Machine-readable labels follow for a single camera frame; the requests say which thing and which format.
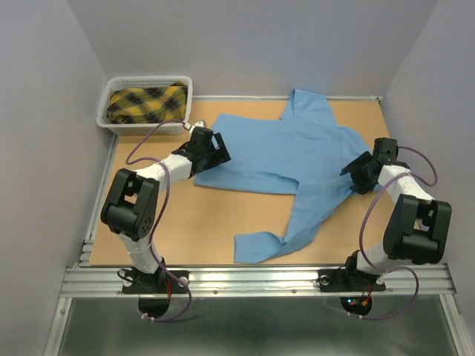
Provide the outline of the light blue long sleeve shirt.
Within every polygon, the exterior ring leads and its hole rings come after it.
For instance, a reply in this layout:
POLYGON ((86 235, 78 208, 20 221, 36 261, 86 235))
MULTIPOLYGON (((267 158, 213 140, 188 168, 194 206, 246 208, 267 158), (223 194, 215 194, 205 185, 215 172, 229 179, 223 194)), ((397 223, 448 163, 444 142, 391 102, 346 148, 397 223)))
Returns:
POLYGON ((292 194, 284 236, 235 235, 234 260, 261 263, 309 245, 352 191, 341 170, 369 150, 361 135, 337 123, 327 98, 294 89, 278 120, 222 113, 212 125, 230 161, 204 171, 196 185, 261 194, 292 194))

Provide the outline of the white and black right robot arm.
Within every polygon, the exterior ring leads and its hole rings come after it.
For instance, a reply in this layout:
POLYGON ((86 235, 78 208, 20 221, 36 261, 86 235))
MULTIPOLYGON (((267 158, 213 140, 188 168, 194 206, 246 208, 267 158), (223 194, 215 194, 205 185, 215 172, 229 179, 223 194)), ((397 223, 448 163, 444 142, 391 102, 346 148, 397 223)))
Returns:
POLYGON ((378 285, 383 274, 400 266, 436 265, 445 252, 451 205, 425 192, 425 181, 399 161, 400 148, 394 139, 378 138, 373 151, 341 170, 350 175, 352 192, 365 195, 379 186, 394 204, 381 244, 355 251, 335 273, 349 290, 378 285))

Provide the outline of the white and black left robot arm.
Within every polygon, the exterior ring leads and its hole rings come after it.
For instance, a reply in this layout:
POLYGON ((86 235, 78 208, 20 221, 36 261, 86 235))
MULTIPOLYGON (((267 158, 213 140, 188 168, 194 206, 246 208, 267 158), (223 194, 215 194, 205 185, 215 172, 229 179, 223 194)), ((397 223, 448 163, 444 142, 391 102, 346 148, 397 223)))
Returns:
POLYGON ((231 160, 220 133, 204 127, 202 122, 188 131, 189 141, 162 161, 128 157, 128 165, 138 161, 152 164, 137 171, 118 170, 105 198, 101 222, 119 237, 131 258, 131 267, 118 271, 124 294, 164 293, 171 285, 164 270, 165 260, 153 244, 153 234, 165 210, 157 211, 160 193, 165 193, 167 203, 174 183, 231 160))

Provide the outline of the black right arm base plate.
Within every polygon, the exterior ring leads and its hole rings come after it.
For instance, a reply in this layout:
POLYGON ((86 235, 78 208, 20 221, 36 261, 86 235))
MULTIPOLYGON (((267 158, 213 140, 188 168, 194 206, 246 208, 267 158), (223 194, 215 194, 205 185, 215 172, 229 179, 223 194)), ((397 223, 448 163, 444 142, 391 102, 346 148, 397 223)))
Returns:
POLYGON ((386 291, 379 277, 360 272, 348 271, 344 267, 319 271, 316 285, 323 293, 343 293, 340 297, 342 308, 354 315, 367 316, 373 307, 373 292, 386 291))

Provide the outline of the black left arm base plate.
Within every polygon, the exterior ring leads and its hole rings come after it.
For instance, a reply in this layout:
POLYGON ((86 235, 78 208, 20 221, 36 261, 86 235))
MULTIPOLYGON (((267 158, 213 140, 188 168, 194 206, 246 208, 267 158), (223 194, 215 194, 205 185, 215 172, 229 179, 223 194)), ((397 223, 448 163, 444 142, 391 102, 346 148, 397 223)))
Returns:
POLYGON ((122 293, 138 295, 137 307, 144 318, 163 317, 171 307, 173 294, 186 294, 182 285, 170 278, 163 270, 146 274, 135 267, 121 268, 117 276, 122 280, 122 293))

